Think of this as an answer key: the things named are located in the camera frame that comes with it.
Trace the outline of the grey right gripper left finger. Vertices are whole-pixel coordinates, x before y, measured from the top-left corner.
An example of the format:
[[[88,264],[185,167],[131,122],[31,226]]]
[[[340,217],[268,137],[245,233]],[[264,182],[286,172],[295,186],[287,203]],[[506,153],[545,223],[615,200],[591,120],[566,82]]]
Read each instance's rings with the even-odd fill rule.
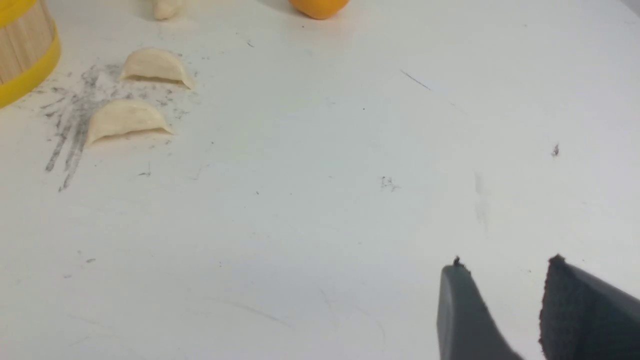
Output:
[[[436,330],[441,360],[521,360],[458,256],[441,269],[439,284]]]

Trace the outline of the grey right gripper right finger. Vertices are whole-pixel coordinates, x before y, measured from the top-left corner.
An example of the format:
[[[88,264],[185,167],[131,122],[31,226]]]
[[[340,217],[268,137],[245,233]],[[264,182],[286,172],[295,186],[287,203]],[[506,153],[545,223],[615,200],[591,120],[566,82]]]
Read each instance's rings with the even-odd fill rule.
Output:
[[[548,261],[539,330],[547,360],[637,360],[640,301],[556,255]]]

